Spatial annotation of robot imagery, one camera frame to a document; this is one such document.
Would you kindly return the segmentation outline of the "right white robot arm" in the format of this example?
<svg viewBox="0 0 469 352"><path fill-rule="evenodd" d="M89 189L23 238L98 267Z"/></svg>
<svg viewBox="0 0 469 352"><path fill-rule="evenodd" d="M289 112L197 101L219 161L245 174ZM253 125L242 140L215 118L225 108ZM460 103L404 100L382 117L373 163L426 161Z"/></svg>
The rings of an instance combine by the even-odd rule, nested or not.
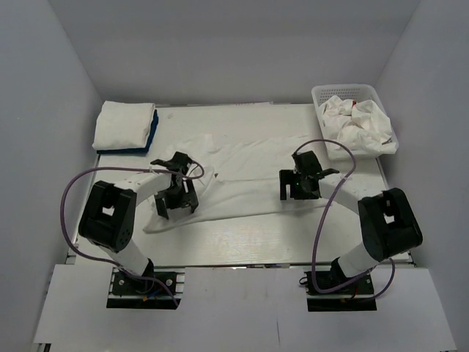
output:
<svg viewBox="0 0 469 352"><path fill-rule="evenodd" d="M294 153L294 169L279 172L280 199L323 199L334 202L358 215L361 242L331 263L323 279L311 275L311 284L319 294L346 293L359 279L380 263L408 252L423 243L423 234L400 188L384 191L353 181L349 174L323 169L312 151Z"/></svg>

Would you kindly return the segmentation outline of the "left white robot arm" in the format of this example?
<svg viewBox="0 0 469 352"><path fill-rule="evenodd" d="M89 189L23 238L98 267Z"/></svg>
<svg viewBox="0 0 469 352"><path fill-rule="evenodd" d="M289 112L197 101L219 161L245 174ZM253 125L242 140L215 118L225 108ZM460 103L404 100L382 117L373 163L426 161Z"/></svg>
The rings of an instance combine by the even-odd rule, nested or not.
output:
<svg viewBox="0 0 469 352"><path fill-rule="evenodd" d="M198 165L188 155L176 152L168 161L150 163L149 169L137 171L118 183L97 181L90 192L78 233L100 247L111 261L130 276L138 292L151 290L155 283L152 261L145 257L132 240L136 208L153 199L157 215L168 220L169 211L199 205L190 168Z"/></svg>

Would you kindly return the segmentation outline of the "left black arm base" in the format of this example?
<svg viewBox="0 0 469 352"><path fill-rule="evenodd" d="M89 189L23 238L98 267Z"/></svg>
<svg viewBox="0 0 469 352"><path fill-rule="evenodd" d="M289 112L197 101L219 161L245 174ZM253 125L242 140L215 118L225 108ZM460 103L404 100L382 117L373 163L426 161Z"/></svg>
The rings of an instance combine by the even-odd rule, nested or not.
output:
<svg viewBox="0 0 469 352"><path fill-rule="evenodd" d="M177 303L180 303L184 289L185 272L182 269L173 271L155 269L154 277L162 281ZM114 269L108 289L106 307L108 309L175 310L177 305L159 283L135 280Z"/></svg>

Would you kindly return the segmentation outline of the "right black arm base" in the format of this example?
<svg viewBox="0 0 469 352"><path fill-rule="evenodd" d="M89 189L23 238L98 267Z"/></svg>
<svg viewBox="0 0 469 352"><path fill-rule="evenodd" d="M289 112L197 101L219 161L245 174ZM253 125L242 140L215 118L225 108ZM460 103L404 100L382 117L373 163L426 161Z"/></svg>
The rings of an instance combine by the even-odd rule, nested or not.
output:
<svg viewBox="0 0 469 352"><path fill-rule="evenodd" d="M374 285L370 274L332 293L319 293L312 284L312 275L306 271L298 280L306 289L309 312L373 312L377 311Z"/></svg>

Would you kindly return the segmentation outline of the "white robot print t shirt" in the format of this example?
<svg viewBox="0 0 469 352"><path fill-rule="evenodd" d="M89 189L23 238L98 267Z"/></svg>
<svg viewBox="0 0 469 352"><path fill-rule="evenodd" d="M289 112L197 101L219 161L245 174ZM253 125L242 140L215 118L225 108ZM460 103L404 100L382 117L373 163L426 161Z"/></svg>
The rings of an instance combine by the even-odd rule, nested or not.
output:
<svg viewBox="0 0 469 352"><path fill-rule="evenodd" d="M153 234L186 224L246 216L259 216L322 208L326 201L280 199L279 172L292 169L294 149L306 136L288 136L238 144L216 144L209 134L197 135L159 150L156 157L169 159L175 152L195 158L193 185L199 205L195 210L171 210L165 219L148 200L143 231Z"/></svg>

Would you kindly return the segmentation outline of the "white red print t shirt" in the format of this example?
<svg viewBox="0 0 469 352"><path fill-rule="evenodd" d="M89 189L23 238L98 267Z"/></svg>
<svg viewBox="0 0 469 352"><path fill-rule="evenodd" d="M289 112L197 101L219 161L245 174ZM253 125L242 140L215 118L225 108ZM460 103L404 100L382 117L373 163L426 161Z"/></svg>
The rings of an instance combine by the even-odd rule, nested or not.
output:
<svg viewBox="0 0 469 352"><path fill-rule="evenodd" d="M351 151L368 154L394 154L389 117L373 100L356 102L334 95L319 106L324 137L335 140Z"/></svg>

